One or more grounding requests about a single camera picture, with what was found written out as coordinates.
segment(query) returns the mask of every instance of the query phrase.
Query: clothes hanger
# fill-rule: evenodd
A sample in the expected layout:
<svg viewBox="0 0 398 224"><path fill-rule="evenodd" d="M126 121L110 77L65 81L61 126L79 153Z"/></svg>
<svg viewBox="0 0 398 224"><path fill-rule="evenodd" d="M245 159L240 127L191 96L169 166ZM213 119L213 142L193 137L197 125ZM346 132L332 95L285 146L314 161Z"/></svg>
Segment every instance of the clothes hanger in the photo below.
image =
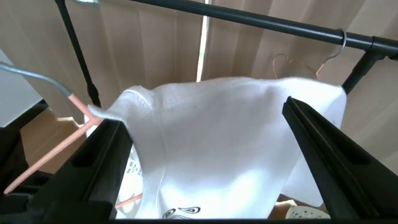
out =
<svg viewBox="0 0 398 224"><path fill-rule="evenodd" d="M52 159L54 156L56 156L59 152L63 151L67 146L69 146L71 143L73 143L80 136L84 135L86 133L86 131L89 130L92 126L100 125L100 123L102 122L102 119L97 118L96 116L91 114L91 112L88 110L87 106L83 102L81 102L81 100L76 95L74 95L67 87L65 87L64 85L62 85L60 82L56 81L53 78L50 78L48 76L41 75L38 73L21 70L12 65L8 65L4 62L0 62L0 69L8 71L8 72L12 72L12 73L20 74L23 76L27 76L27 77L38 78L38 79L45 80L46 82L53 84L59 90L61 90L61 92L64 95L66 95L68 97L68 99L89 119L87 123L85 123L82 127L80 127L74 133L72 133L67 138L65 138L60 144L58 144L53 149L51 149L46 155L44 155L37 162L35 162L35 164L30 166L20 176L18 176L4 190L4 194L8 194L9 192L13 191L18 185L20 185L23 181L25 181L29 176L31 176L35 171L37 171L40 167L42 167L46 162L48 162L50 159Z"/></svg>
<svg viewBox="0 0 398 224"><path fill-rule="evenodd" d="M278 79L278 75L277 75L277 72L276 72L276 70L275 70L275 60L276 60L277 57L284 56L284 58L285 58L285 60L286 60L287 63L298 62L299 64L304 65L305 67L307 67L312 73L314 73L315 79L318 80L318 75L319 75L319 73L321 72L321 70L323 69L323 67L325 66L325 64L327 63L327 61L329 61L329 60L332 59L332 58L335 58L335 57L339 56L339 55L341 54L341 52L343 51L343 49L346 47L346 43L347 43L347 32L346 32L345 30L343 30L343 29L340 29L340 30L341 30L341 32L343 33L343 44L341 45L340 50L339 50L336 54L334 54L334 55L332 55L332 56L326 58L326 59L323 61L323 63L321 64L321 66L318 68L317 71L315 71L314 69L312 69L310 66L308 66L305 62L303 62L303 61L301 61L301 60L294 60L294 59L290 59L290 60L289 60L289 56L288 56L288 55L283 54L283 53L279 53L279 54L277 54L277 55L274 57L274 59L273 59L273 61L272 61L272 69L274 70L275 79Z"/></svg>

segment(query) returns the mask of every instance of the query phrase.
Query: metal hook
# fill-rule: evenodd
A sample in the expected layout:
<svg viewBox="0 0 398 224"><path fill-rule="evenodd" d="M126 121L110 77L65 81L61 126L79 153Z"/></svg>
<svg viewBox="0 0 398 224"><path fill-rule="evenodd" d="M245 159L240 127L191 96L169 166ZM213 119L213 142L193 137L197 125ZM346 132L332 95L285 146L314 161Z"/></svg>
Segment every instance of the metal hook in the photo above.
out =
<svg viewBox="0 0 398 224"><path fill-rule="evenodd" d="M332 56L326 58L326 60L323 62L323 64L326 64L326 62L327 62L329 59L332 59L332 58L335 58L335 57L339 56L340 53L343 51L343 49L346 47L346 43L347 43L347 32L345 32L343 29L340 29L340 30L341 30L342 33L343 33L343 45L341 46L340 50L339 50L335 55L332 55Z"/></svg>

